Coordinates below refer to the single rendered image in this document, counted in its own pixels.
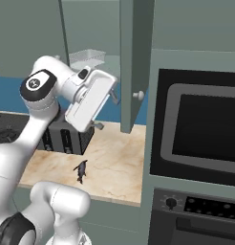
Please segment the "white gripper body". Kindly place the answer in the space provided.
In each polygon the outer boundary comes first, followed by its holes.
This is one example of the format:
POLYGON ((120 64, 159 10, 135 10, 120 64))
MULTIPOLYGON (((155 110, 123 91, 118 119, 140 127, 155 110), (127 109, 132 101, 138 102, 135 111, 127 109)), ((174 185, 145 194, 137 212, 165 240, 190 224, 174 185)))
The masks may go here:
POLYGON ((87 78, 87 91, 75 100, 65 113, 66 121, 77 131, 85 132, 93 124, 99 111, 113 93, 118 79, 101 70, 94 70, 87 78))

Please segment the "grey-green open cabinet door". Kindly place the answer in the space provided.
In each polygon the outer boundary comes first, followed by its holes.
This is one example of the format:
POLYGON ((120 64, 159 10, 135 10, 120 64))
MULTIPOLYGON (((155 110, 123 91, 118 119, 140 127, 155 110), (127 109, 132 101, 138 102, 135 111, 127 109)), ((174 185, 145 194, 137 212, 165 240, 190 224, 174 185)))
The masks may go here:
POLYGON ((120 0, 120 131, 130 133, 149 84, 155 0, 120 0))

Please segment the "clear plastic tupperware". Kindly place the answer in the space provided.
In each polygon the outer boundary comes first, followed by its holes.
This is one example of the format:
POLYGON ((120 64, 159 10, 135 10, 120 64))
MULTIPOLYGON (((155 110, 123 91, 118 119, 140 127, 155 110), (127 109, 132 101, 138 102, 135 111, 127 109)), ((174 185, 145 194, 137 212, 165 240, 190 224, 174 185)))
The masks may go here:
POLYGON ((69 54, 70 66, 75 70, 81 70, 85 66, 95 68, 105 62, 105 52, 87 49, 69 54))

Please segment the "dark raw fish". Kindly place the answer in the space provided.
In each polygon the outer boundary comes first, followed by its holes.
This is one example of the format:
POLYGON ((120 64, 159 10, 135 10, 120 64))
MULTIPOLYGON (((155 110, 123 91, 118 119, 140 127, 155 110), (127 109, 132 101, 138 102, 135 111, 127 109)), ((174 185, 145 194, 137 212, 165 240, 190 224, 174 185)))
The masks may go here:
POLYGON ((77 167, 75 167, 75 170, 77 171, 77 181, 80 184, 82 184, 82 177, 86 175, 86 164, 87 160, 84 160, 77 167))

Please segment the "grey-green closed cabinet door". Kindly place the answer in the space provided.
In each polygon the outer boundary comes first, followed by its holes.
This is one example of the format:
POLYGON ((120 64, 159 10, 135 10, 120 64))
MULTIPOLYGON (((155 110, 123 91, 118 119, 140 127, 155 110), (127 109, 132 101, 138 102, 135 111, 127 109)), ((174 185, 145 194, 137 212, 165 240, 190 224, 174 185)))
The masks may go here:
POLYGON ((26 77, 41 56, 69 63, 62 0, 0 0, 0 77, 26 77))

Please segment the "black toaster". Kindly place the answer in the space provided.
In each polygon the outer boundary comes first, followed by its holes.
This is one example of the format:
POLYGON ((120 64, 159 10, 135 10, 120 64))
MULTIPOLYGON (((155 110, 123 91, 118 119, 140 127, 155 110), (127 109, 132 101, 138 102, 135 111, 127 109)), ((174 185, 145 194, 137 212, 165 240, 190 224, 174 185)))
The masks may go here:
POLYGON ((48 126, 37 149, 83 155, 94 133, 92 127, 84 133, 76 131, 65 121, 64 113, 61 112, 48 126))

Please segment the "black built-in microwave oven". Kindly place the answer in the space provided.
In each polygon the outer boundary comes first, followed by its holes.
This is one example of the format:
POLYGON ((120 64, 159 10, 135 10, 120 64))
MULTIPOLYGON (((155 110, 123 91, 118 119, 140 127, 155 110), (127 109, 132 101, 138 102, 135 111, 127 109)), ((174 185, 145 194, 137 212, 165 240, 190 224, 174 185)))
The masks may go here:
POLYGON ((159 70, 150 173, 235 187, 235 73, 159 70))

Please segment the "black hob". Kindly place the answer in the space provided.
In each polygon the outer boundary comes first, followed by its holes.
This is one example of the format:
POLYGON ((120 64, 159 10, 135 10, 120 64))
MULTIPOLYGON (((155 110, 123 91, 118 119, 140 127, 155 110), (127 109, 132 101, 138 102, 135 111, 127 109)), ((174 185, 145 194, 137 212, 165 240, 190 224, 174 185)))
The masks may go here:
POLYGON ((29 120, 28 115, 0 112, 0 144, 14 142, 29 120))

